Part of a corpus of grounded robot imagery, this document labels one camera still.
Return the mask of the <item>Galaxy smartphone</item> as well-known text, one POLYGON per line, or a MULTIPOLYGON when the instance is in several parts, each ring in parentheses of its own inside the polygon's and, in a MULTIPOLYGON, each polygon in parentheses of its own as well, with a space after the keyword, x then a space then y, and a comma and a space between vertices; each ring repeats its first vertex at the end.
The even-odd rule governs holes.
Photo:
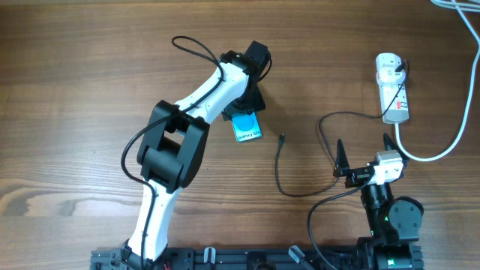
POLYGON ((246 143, 257 140, 263 136, 260 124, 255 112, 248 114, 237 114, 232 117, 232 128, 235 139, 238 143, 246 143))

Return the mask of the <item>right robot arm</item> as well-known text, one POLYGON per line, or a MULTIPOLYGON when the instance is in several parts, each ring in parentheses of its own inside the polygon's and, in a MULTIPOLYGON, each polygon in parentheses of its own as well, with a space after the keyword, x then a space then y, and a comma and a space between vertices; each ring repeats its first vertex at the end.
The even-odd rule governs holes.
POLYGON ((353 169, 343 142, 337 141, 333 176, 344 177, 347 188, 360 189, 370 227, 371 236, 357 241, 355 259, 360 269, 423 269, 422 249, 416 242, 424 207, 411 197, 394 197, 391 189, 391 183, 404 176, 410 159, 386 133, 383 142, 385 150, 377 152, 373 161, 353 169))

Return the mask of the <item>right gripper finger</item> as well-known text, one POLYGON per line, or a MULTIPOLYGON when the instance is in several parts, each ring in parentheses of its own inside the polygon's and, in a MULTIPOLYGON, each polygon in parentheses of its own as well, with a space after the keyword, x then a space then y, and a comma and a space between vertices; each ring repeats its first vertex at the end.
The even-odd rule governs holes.
POLYGON ((383 134, 383 144, 386 151, 395 150, 400 154, 403 165, 408 164, 409 158, 399 149, 398 145, 392 140, 392 138, 387 133, 383 134))
POLYGON ((334 162, 334 177, 344 177, 350 172, 350 164, 347 159, 347 155, 344 149, 342 139, 337 140, 337 157, 334 162))

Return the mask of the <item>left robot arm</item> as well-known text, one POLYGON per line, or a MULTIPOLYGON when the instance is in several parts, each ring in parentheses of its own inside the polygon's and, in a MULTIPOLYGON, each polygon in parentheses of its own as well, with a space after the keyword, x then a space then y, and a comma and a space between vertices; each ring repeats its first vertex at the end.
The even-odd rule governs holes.
POLYGON ((121 248, 121 261, 129 269, 158 267, 176 201, 200 169, 211 123, 217 117, 230 121, 239 143, 263 135, 257 113, 266 104, 258 84, 272 66, 268 47, 253 41, 244 53, 216 57, 207 52, 203 58, 215 65, 214 73, 187 97, 158 102, 147 126, 121 155, 124 161, 131 146, 141 142, 136 181, 144 186, 142 205, 134 233, 121 248))

